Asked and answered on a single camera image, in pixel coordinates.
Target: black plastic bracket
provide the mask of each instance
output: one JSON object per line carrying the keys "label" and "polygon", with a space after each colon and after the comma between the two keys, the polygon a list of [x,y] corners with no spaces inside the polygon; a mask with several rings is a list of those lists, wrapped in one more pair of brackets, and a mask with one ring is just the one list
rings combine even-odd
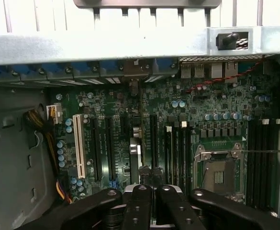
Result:
{"label": "black plastic bracket", "polygon": [[234,229],[280,229],[279,218],[272,217],[205,189],[192,190],[189,198],[190,202],[205,211],[227,220],[235,220]]}
{"label": "black plastic bracket", "polygon": [[218,34],[216,37],[216,46],[218,50],[234,50],[236,49],[238,39],[238,33]]}
{"label": "black plastic bracket", "polygon": [[141,184],[134,187],[128,201],[121,230],[146,230],[150,226],[152,188]]}
{"label": "black plastic bracket", "polygon": [[80,8],[216,8],[222,0],[74,0]]}
{"label": "black plastic bracket", "polygon": [[158,187],[157,225],[174,223],[178,230],[206,230],[188,201],[183,201],[176,190],[170,185]]}
{"label": "black plastic bracket", "polygon": [[81,201],[54,210],[18,228],[18,230],[91,229],[102,219],[106,210],[122,204],[122,193],[105,189]]}

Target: motherboard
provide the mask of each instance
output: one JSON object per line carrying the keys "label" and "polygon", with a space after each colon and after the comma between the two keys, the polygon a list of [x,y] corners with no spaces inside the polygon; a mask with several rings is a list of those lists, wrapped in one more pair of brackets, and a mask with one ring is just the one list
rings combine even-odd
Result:
{"label": "motherboard", "polygon": [[48,107],[62,114],[58,162],[72,200],[142,183],[177,185],[186,195],[200,187],[246,203],[249,126],[276,123],[278,81],[263,65],[224,80],[191,63],[153,82],[52,89]]}

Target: green circuit board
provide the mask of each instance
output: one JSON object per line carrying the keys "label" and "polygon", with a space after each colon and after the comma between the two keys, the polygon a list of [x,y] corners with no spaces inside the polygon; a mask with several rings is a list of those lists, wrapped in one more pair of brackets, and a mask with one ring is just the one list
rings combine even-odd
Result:
{"label": "green circuit board", "polygon": [[[55,125],[56,139],[62,140],[66,149],[61,171],[69,176],[73,200],[113,187],[114,178],[115,187],[122,191],[133,183],[130,138],[138,127],[142,166],[160,168],[163,183],[178,185],[185,193],[196,187],[208,188],[245,202],[247,155],[241,152],[236,158],[228,153],[237,145],[242,150],[248,148],[248,119],[274,116],[273,93],[278,80],[277,73],[265,75],[258,70],[239,77],[234,84],[215,83],[190,93],[186,90],[204,79],[175,76],[140,82],[136,95],[128,84],[53,89],[51,102],[60,104],[63,111],[63,123]],[[78,178],[74,132],[68,133],[65,124],[75,114],[86,117],[86,178]],[[196,161],[203,152],[198,150],[201,146],[206,152],[220,154]],[[111,173],[109,149],[113,154]]]}

